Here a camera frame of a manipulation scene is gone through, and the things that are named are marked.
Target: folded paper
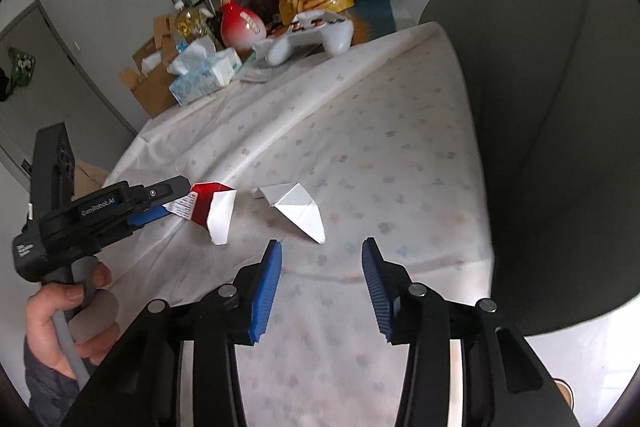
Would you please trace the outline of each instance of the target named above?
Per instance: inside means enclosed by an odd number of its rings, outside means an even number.
[[[324,244],[324,226],[318,204],[299,183],[283,183],[260,187],[254,198],[265,198],[311,239]]]
[[[189,194],[165,208],[209,230],[214,245],[226,245],[237,193],[222,183],[196,183]]]

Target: doorway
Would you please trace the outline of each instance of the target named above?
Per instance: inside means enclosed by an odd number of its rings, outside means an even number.
[[[36,132],[64,121],[76,156],[111,171],[135,133],[65,48],[39,2],[0,34],[0,68],[11,75],[9,48],[34,57],[31,82],[0,102],[0,161],[28,189]]]

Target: patterned tablecloth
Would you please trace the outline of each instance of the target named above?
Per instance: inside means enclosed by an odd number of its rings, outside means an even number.
[[[360,265],[366,237],[446,299],[474,303],[489,292],[481,164],[443,29],[416,26],[326,58],[167,111],[108,180],[149,184],[180,173],[239,190],[228,245],[213,246],[206,230],[171,216],[102,254],[124,327],[147,301],[198,299],[259,259],[269,239],[282,242],[267,334],[238,348],[244,407],[256,427],[393,425],[406,348],[378,333]],[[300,182],[318,203],[324,245],[250,194],[284,182]],[[184,373],[183,404],[188,364]],[[452,373],[450,425],[460,422],[462,385],[459,368]],[[190,411],[183,416],[188,425]]]

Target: white game controller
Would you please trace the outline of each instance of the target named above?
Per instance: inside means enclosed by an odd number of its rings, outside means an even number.
[[[279,66],[299,46],[322,44],[327,54],[335,57],[351,47],[353,21],[327,10],[311,10],[293,17],[287,31],[275,39],[267,52],[270,66]]]

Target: red vase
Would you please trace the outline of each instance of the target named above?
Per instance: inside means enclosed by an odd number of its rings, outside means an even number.
[[[223,1],[220,35],[227,48],[234,48],[239,55],[251,52],[252,44],[267,38],[262,19],[234,0]]]

